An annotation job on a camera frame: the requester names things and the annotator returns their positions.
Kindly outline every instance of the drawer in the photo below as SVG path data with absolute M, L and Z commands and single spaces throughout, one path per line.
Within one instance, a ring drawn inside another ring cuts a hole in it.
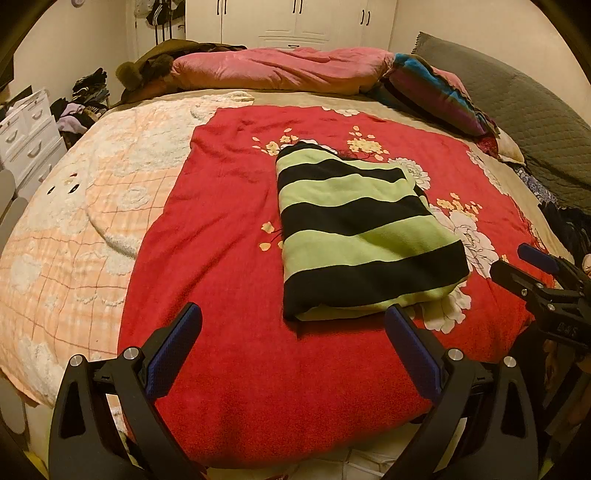
M 27 122 L 31 134 L 35 134 L 43 123 L 51 116 L 49 111 L 49 100 L 45 92 L 38 95 L 31 103 L 29 103 L 23 110 L 22 115 Z
M 45 181 L 57 162 L 66 154 L 64 141 L 60 139 L 47 150 L 47 156 L 33 168 L 17 188 L 18 196 L 29 202 L 39 186 Z
M 0 160 L 6 163 L 27 138 L 28 127 L 22 111 L 9 116 L 0 127 Z
M 298 47 L 312 47 L 323 50 L 324 40 L 310 40 L 309 38 L 259 37 L 260 47 L 279 48 L 280 50 L 295 50 Z
M 17 185 L 31 171 L 33 166 L 47 154 L 48 147 L 52 147 L 58 139 L 61 139 L 57 131 L 56 123 L 47 119 L 34 137 L 27 141 L 16 155 L 4 163 L 4 167 L 12 172 Z

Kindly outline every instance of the gray quilted blanket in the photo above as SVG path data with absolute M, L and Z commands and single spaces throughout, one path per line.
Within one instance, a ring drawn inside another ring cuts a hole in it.
M 564 206 L 591 213 L 591 127 L 523 72 L 421 32 L 413 53 L 455 73 L 481 110 L 519 145 L 527 166 Z

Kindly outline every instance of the white flower print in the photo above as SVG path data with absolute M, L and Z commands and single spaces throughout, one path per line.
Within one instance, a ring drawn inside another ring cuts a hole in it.
M 484 278 L 491 277 L 491 265 L 499 260 L 490 239 L 477 230 L 476 222 L 461 210 L 453 210 L 449 217 L 434 205 L 429 205 L 431 213 L 445 228 L 458 236 L 464 244 L 468 267 Z
M 328 145 L 320 145 L 316 140 L 305 140 L 305 139 L 301 139 L 300 142 L 306 142 L 306 143 L 311 143 L 313 145 L 318 145 L 319 147 L 325 148 L 326 150 L 332 152 L 335 155 L 338 155 L 339 152 L 337 152 L 334 148 L 330 148 Z
M 421 190 L 428 190 L 431 187 L 431 177 L 417 162 L 404 157 L 398 157 L 396 160 L 388 159 L 388 163 L 396 162 L 408 170 Z
M 474 165 L 478 165 L 482 169 L 484 175 L 486 175 L 486 178 L 491 183 L 491 185 L 493 185 L 493 187 L 499 190 L 499 192 L 503 195 L 508 195 L 503 185 L 501 185 L 501 182 L 495 177 L 493 172 L 491 172 L 490 169 L 485 165 L 482 159 L 471 150 L 466 150 L 466 153 L 468 154 L 468 157 L 470 157 L 470 160 L 472 160 L 472 163 Z
M 460 290 L 460 287 L 465 286 L 466 282 L 460 283 L 447 297 L 420 304 L 423 310 L 423 322 L 428 330 L 449 333 L 456 324 L 464 321 L 466 315 L 462 310 L 470 309 L 472 304 L 470 296 Z
M 327 107 L 322 107 L 322 110 L 324 110 L 325 112 L 330 112 L 332 110 L 332 108 L 327 108 Z M 343 116 L 354 116 L 354 115 L 359 115 L 359 112 L 357 110 L 351 110 L 351 109 L 342 109 L 342 110 L 335 110 L 336 113 L 339 113 Z

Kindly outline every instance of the colorful blanket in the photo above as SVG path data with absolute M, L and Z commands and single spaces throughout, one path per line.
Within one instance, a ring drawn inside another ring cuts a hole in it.
M 490 279 L 536 245 L 514 201 L 466 144 L 355 110 L 249 106 L 195 129 L 191 154 L 147 232 L 131 275 L 119 350 L 141 345 L 187 301 L 203 330 L 157 408 L 181 446 L 210 466 L 257 466 L 325 452 L 425 412 L 380 316 L 283 319 L 275 162 L 299 140 L 385 164 L 396 161 L 462 240 L 470 276 L 447 297 L 410 310 L 420 327 L 471 358 L 498 361 L 530 321 Z

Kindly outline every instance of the striped towel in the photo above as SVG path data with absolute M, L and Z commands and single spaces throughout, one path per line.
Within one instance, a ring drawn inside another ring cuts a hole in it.
M 277 157 L 284 316 L 361 317 L 440 299 L 466 279 L 461 240 L 396 163 L 344 160 L 298 142 Z

